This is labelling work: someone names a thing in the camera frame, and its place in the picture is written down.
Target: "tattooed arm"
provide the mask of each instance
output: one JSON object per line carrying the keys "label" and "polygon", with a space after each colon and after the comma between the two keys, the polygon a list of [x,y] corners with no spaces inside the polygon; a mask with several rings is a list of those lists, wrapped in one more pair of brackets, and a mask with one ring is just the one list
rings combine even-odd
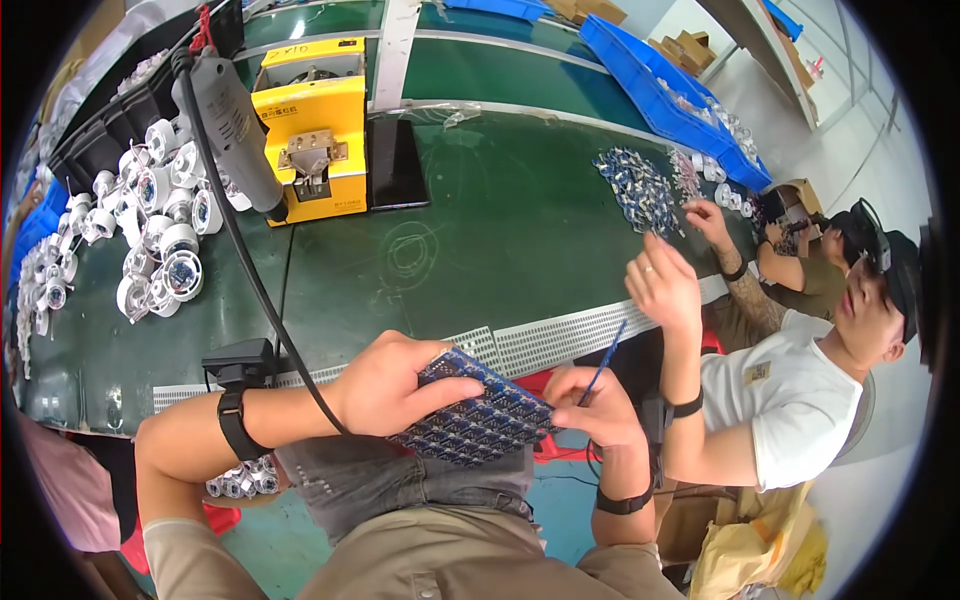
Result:
{"label": "tattooed arm", "polygon": [[[720,258],[720,269],[726,274],[736,273],[743,258],[727,233],[720,206],[706,200],[695,200],[684,204],[684,209],[687,211],[687,221],[702,231],[707,241],[713,245]],[[763,335],[780,330],[786,308],[763,293],[760,282],[750,269],[737,281],[727,281],[727,287],[733,299]]]}

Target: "black cap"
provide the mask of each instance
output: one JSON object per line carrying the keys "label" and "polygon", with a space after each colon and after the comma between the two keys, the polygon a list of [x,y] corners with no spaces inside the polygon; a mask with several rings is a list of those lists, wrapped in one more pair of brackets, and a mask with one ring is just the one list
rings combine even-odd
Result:
{"label": "black cap", "polygon": [[890,244],[890,268],[883,276],[887,293],[903,315],[903,342],[917,334],[917,310],[920,306],[920,251],[902,231],[884,231]]}
{"label": "black cap", "polygon": [[829,227],[839,229],[843,234],[843,258],[852,267],[866,248],[856,219],[848,210],[841,210],[830,217]]}

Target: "person's hand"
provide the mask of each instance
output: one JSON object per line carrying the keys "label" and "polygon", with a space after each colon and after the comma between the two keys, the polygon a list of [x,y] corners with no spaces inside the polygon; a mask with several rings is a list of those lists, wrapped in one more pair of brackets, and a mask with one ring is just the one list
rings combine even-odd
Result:
{"label": "person's hand", "polygon": [[763,228],[763,232],[767,234],[767,239],[770,240],[770,243],[776,246],[783,240],[783,228],[776,223],[768,223],[766,227]]}
{"label": "person's hand", "polygon": [[800,241],[809,242],[810,238],[813,237],[813,234],[816,232],[816,227],[810,220],[806,220],[806,227],[800,230]]}
{"label": "person's hand", "polygon": [[720,206],[701,198],[684,204],[684,210],[686,220],[699,229],[718,252],[726,252],[733,247]]}
{"label": "person's hand", "polygon": [[643,235],[643,252],[627,263],[624,278],[634,304],[664,336],[700,339],[700,284],[697,273],[679,252],[653,233]]}
{"label": "person's hand", "polygon": [[483,384],[469,377],[448,377],[417,388],[417,373],[452,346],[384,331],[327,386],[324,398],[351,433],[399,433],[435,410],[483,394]]}
{"label": "person's hand", "polygon": [[634,405],[613,371],[602,370],[584,406],[577,406],[595,373],[592,367],[561,367],[553,372],[543,389],[543,399],[557,409],[553,424],[579,429],[604,448],[646,445]]}

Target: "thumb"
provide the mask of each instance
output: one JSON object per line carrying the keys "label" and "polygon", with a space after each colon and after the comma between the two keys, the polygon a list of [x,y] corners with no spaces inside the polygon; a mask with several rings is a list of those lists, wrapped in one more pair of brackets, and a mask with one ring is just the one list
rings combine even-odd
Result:
{"label": "thumb", "polygon": [[602,421],[593,411],[582,406],[564,406],[553,412],[553,424],[558,427],[579,429],[590,436],[602,429]]}
{"label": "thumb", "polygon": [[416,390],[407,397],[404,404],[420,418],[460,400],[480,396],[483,390],[483,384],[476,379],[447,377]]}

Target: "person's arm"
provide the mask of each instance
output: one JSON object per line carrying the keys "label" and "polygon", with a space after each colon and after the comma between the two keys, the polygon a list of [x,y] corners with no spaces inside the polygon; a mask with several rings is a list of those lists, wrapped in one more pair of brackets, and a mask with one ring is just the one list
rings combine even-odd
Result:
{"label": "person's arm", "polygon": [[[695,200],[684,204],[684,210],[687,221],[702,231],[713,245],[720,260],[720,269],[726,274],[736,273],[743,258],[727,233],[720,206],[706,200]],[[760,282],[750,269],[737,281],[727,281],[727,288],[764,337],[780,330],[786,308],[763,293]]]}
{"label": "person's arm", "polygon": [[[417,373],[450,348],[387,331],[357,356],[334,383],[318,386],[351,432],[387,436],[429,413],[482,392],[480,382],[449,377],[418,389]],[[144,420],[136,436],[140,522],[185,517],[206,524],[201,484],[235,467],[217,420],[219,394],[195,396]],[[277,447],[337,432],[305,389],[247,390],[244,424],[255,442]]]}
{"label": "person's arm", "polygon": [[[644,253],[627,268],[627,289],[663,328],[660,393],[674,405],[694,401],[700,394],[703,334],[696,273],[665,242],[644,239]],[[753,444],[749,423],[707,435],[702,410],[674,419],[664,434],[664,475],[688,483],[754,486]]]}
{"label": "person's arm", "polygon": [[[616,375],[604,369],[593,384],[588,402],[577,406],[595,374],[596,370],[589,367],[557,369],[543,390],[543,398],[557,407],[555,425],[580,429],[603,448],[599,486],[607,498],[625,500],[644,495],[650,488],[647,439]],[[590,526],[598,546],[653,541],[653,500],[631,515],[594,509]]]}
{"label": "person's arm", "polygon": [[774,246],[783,236],[783,229],[776,223],[771,223],[766,227],[766,234],[767,239],[756,247],[756,267],[760,274],[783,287],[802,292],[806,286],[806,280],[800,258],[780,256],[774,252]]}

